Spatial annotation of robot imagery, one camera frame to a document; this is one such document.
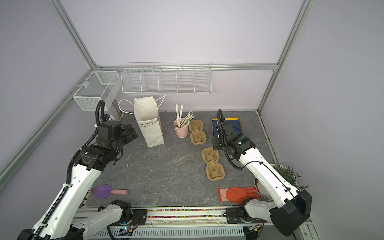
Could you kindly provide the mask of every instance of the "white mesh basket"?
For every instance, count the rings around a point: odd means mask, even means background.
[[[124,66],[122,91],[127,94],[211,93],[210,65]]]
[[[84,111],[95,111],[100,100],[108,111],[121,88],[121,79],[116,71],[93,71],[73,98]]]

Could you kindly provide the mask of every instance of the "potted plant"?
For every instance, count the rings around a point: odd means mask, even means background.
[[[297,172],[294,172],[292,167],[284,167],[281,164],[271,164],[271,166],[287,181],[289,182],[292,186],[295,186],[296,188],[303,190],[306,189],[308,186],[298,186],[299,181],[301,181],[301,177],[297,174]],[[264,197],[265,199],[269,201],[273,201],[271,195],[269,195],[268,191],[266,188],[255,178],[255,187],[259,191],[259,194]]]

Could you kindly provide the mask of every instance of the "white plant pot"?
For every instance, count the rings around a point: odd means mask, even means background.
[[[273,168],[274,168],[275,165],[276,165],[276,163],[272,163],[271,164],[271,166]],[[273,199],[272,199],[271,195],[268,193],[267,189],[257,180],[257,178],[255,178],[255,188],[257,188],[257,190],[259,191],[260,196],[264,197],[268,201],[272,201],[273,202]]]

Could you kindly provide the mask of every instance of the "yellow strip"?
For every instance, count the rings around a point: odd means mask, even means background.
[[[226,120],[239,120],[239,118],[226,118]]]

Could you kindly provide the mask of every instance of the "purple trowel blade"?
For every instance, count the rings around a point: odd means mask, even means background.
[[[94,187],[91,191],[95,197],[100,199],[106,199],[111,194],[112,187],[108,184],[103,184]]]

